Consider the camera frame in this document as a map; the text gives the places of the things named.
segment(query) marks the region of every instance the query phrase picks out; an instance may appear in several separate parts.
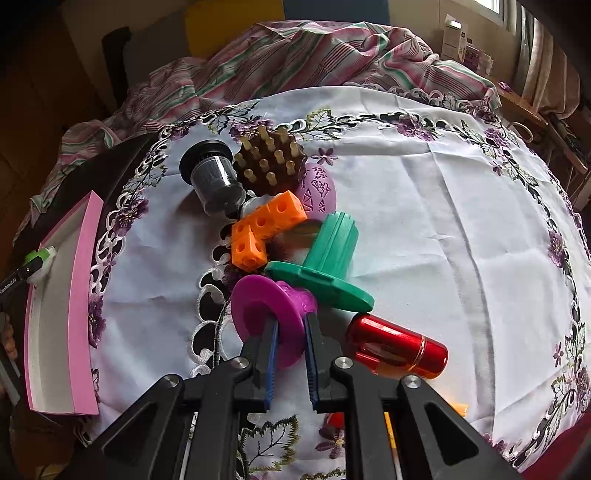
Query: metal screw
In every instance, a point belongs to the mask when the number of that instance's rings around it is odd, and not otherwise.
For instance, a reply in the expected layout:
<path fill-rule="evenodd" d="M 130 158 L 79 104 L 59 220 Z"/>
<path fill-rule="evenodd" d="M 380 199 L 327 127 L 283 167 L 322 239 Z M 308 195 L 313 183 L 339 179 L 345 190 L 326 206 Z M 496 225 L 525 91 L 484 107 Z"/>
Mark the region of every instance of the metal screw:
<path fill-rule="evenodd" d="M 180 381 L 181 378 L 175 374 L 168 374 L 160 379 L 160 383 L 167 388 L 176 387 Z"/>
<path fill-rule="evenodd" d="M 232 360 L 230 360 L 230 364 L 234 368 L 242 370 L 243 368 L 248 367 L 248 365 L 250 365 L 250 362 L 248 361 L 248 358 L 244 358 L 243 356 L 236 356 L 232 358 Z"/>
<path fill-rule="evenodd" d="M 421 379 L 416 375 L 407 375 L 402 381 L 408 388 L 418 388 L 421 386 Z"/>
<path fill-rule="evenodd" d="M 335 358 L 335 365 L 343 370 L 347 370 L 353 366 L 353 361 L 348 356 L 340 356 Z"/>

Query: purple egg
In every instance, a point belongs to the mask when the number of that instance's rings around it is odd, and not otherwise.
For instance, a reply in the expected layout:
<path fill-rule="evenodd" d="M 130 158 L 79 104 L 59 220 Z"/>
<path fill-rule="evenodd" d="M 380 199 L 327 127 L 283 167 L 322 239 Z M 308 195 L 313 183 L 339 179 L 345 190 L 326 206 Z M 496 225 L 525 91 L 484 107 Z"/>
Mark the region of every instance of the purple egg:
<path fill-rule="evenodd" d="M 326 169 L 317 163 L 308 162 L 305 168 L 295 195 L 309 219 L 324 222 L 329 213 L 336 211 L 335 184 Z"/>

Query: striped blanket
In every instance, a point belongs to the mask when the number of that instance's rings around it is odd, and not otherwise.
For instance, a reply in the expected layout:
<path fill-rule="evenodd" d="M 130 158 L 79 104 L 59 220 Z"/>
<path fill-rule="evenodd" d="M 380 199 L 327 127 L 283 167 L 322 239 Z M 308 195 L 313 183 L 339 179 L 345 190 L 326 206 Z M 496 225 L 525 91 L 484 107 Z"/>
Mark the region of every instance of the striped blanket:
<path fill-rule="evenodd" d="M 19 232 L 46 211 L 73 168 L 130 137 L 232 103 L 345 84 L 410 93 L 445 108 L 463 100 L 487 109 L 501 104 L 491 82 L 458 63 L 440 61 L 406 28 L 367 22 L 256 24 L 209 61 L 185 57 L 154 71 L 148 81 L 129 90 L 127 100 L 109 118 L 70 128 Z"/>

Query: orange toy block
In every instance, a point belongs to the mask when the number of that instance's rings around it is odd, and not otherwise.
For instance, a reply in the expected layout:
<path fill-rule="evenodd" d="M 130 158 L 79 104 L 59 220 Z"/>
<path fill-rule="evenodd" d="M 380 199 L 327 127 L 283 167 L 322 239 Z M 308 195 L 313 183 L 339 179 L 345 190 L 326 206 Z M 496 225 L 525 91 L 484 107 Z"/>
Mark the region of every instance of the orange toy block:
<path fill-rule="evenodd" d="M 247 216 L 246 219 L 249 220 L 252 233 L 254 233 L 255 237 L 260 240 L 269 240 L 282 230 L 275 223 L 268 205 L 261 205 Z"/>
<path fill-rule="evenodd" d="M 243 218 L 239 222 L 234 223 L 234 225 L 232 225 L 232 243 L 250 232 L 252 232 L 252 229 L 251 224 L 248 222 L 248 218 Z"/>
<path fill-rule="evenodd" d="M 300 199 L 289 190 L 277 195 L 267 203 L 275 223 L 281 228 L 281 231 L 295 227 L 307 219 Z"/>
<path fill-rule="evenodd" d="M 232 263 L 246 272 L 253 272 L 267 263 L 267 252 L 262 240 L 248 232 L 232 242 Z"/>

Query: red object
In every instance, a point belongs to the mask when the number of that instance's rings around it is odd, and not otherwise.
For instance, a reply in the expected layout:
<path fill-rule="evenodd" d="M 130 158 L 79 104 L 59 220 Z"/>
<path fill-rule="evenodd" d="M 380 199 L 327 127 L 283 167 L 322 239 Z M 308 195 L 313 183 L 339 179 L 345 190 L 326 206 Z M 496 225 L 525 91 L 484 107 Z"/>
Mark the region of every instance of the red object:
<path fill-rule="evenodd" d="M 345 414 L 341 411 L 336 413 L 329 413 L 324 422 L 328 425 L 332 425 L 336 429 L 344 429 L 345 428 Z"/>
<path fill-rule="evenodd" d="M 521 475 L 525 480 L 559 480 L 591 432 L 591 411 L 560 434 L 548 449 Z"/>
<path fill-rule="evenodd" d="M 447 348 L 442 343 L 370 313 L 355 315 L 346 336 L 359 349 L 356 360 L 373 371 L 384 362 L 432 379 L 447 364 Z"/>

